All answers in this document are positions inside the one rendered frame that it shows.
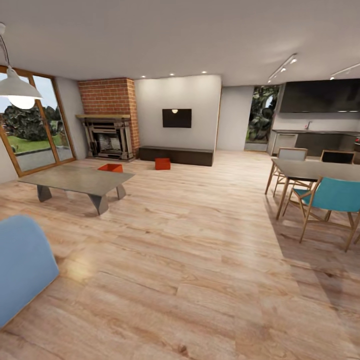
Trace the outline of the storage box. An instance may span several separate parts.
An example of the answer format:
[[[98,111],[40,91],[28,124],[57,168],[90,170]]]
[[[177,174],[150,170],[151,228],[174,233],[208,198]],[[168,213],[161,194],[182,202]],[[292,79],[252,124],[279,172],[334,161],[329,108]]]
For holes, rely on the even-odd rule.
[[[106,164],[99,168],[101,171],[123,173],[122,164]]]
[[[155,159],[156,170],[170,170],[171,162],[169,158],[156,158]]]

